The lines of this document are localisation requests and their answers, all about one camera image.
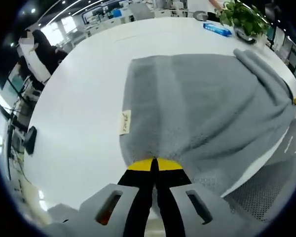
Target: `window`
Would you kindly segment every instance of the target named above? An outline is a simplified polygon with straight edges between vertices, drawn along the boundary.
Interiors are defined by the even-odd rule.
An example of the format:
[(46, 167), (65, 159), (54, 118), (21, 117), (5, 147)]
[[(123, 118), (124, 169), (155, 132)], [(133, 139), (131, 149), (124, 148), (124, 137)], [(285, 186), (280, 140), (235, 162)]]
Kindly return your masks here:
[(46, 35), (51, 45), (56, 45), (64, 40), (56, 22), (43, 27), (41, 31)]
[(72, 16), (61, 19), (61, 22), (64, 25), (66, 33), (76, 29), (76, 25)]

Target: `towel label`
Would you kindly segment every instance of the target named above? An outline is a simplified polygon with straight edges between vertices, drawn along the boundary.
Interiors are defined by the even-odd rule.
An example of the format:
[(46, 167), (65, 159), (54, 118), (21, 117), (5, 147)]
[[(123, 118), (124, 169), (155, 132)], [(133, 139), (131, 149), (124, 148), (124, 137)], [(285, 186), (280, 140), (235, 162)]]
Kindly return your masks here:
[(120, 135), (129, 133), (130, 117), (131, 117), (131, 111), (130, 110), (125, 110), (125, 111), (122, 112), (120, 129), (119, 129), (119, 134)]

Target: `potted plant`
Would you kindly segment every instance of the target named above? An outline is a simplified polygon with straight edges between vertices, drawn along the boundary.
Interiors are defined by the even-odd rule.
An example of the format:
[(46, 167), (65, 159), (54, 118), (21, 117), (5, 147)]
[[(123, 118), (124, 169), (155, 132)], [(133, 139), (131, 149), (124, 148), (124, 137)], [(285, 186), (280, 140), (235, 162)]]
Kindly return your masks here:
[(248, 8), (238, 0), (225, 2), (222, 11), (216, 10), (216, 16), (222, 25), (234, 27), (235, 34), (249, 44), (256, 43), (257, 38), (265, 35), (269, 28), (269, 23), (255, 6)]

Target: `white table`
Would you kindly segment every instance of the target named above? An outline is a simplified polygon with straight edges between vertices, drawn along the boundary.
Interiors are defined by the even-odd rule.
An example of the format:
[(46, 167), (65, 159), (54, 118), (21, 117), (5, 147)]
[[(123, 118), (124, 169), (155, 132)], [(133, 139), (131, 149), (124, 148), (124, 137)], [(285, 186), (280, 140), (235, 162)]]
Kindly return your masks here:
[(255, 51), (296, 96), (295, 77), (270, 49), (261, 52), (235, 37), (204, 30), (193, 18), (136, 21), (87, 38), (61, 63), (36, 104), (30, 123), (37, 128), (35, 151), (24, 158), (27, 178), (51, 202), (79, 208), (108, 183), (117, 183), (126, 169), (118, 131), (131, 60), (188, 53), (233, 55), (235, 48)]

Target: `plant pot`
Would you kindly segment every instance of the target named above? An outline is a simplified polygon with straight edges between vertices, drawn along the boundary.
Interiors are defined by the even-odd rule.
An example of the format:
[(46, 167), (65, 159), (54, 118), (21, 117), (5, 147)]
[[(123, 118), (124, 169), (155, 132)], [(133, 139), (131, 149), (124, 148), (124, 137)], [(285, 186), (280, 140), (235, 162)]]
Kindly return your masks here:
[(257, 42), (257, 37), (247, 36), (241, 27), (234, 27), (233, 30), (238, 39), (240, 39), (241, 41), (247, 44), (255, 44)]

